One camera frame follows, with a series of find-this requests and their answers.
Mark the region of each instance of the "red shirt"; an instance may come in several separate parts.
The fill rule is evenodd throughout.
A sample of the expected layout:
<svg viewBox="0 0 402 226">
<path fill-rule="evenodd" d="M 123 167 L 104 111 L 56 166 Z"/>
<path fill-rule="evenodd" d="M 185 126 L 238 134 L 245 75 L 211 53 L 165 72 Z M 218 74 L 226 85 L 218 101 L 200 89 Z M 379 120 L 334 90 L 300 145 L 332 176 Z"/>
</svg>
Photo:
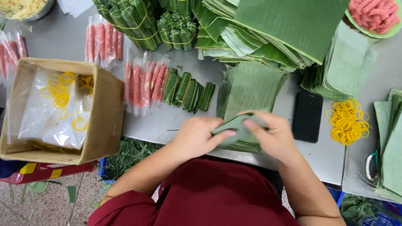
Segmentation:
<svg viewBox="0 0 402 226">
<path fill-rule="evenodd" d="M 88 225 L 299 225 L 281 205 L 272 184 L 242 164 L 194 159 L 162 184 L 155 203 L 128 191 L 100 206 Z"/>
</svg>

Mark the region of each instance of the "black phone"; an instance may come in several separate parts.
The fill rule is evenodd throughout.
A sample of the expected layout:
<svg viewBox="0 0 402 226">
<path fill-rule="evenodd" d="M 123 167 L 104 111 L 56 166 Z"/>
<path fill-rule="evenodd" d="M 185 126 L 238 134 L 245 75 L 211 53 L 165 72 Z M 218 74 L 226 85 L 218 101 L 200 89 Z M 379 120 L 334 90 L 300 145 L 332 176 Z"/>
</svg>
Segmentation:
<svg viewBox="0 0 402 226">
<path fill-rule="evenodd" d="M 297 95 L 292 129 L 295 140 L 317 143 L 322 102 L 323 98 L 318 94 L 302 91 Z"/>
</svg>

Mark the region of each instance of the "cardboard box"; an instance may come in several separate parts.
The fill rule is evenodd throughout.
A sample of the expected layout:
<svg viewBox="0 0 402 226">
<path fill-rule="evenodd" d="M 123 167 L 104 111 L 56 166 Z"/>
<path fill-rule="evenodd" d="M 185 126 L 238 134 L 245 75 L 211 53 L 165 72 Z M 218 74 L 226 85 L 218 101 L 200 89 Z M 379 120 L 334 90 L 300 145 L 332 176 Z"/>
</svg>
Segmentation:
<svg viewBox="0 0 402 226">
<path fill-rule="evenodd" d="M 37 68 L 74 72 L 94 76 L 91 116 L 81 155 L 38 150 L 34 141 L 17 139 L 25 105 Z M 5 160 L 25 160 L 78 165 L 115 154 L 119 150 L 123 125 L 123 82 L 94 64 L 68 60 L 24 58 L 19 60 L 15 81 L 7 102 L 6 116 L 0 137 L 0 157 Z"/>
</svg>

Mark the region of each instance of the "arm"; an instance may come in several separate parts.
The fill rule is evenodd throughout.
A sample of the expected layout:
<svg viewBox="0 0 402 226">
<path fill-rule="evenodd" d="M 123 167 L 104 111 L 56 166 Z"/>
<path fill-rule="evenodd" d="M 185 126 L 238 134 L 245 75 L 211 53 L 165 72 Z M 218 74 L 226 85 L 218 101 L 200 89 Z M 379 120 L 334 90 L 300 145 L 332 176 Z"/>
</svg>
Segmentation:
<svg viewBox="0 0 402 226">
<path fill-rule="evenodd" d="M 102 200 L 104 204 L 127 191 L 152 196 L 158 185 L 178 166 L 212 151 L 236 132 L 228 130 L 215 136 L 211 131 L 223 123 L 219 118 L 189 118 L 182 124 L 173 142 L 131 167 L 114 183 Z"/>
<path fill-rule="evenodd" d="M 256 136 L 264 151 L 277 159 L 289 204 L 299 223 L 303 226 L 345 225 L 331 194 L 297 150 L 287 120 L 270 113 L 255 113 L 269 130 L 250 120 L 245 120 L 244 125 Z"/>
</svg>

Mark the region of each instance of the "hand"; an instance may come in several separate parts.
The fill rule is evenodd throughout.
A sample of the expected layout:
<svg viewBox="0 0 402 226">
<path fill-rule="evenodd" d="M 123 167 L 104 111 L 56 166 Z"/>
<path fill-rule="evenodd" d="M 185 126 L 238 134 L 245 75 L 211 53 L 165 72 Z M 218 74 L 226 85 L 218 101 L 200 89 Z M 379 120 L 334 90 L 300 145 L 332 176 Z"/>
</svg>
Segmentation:
<svg viewBox="0 0 402 226">
<path fill-rule="evenodd" d="M 267 154 L 284 162 L 299 153 L 286 119 L 262 111 L 241 112 L 239 115 L 250 112 L 261 118 L 268 130 L 261 128 L 251 120 L 245 120 L 244 126 L 259 140 L 261 148 Z"/>
<path fill-rule="evenodd" d="M 211 117 L 186 119 L 171 145 L 186 160 L 205 155 L 216 148 L 222 141 L 236 135 L 235 131 L 226 130 L 212 136 L 211 131 L 223 124 L 223 122 L 221 118 Z"/>
</svg>

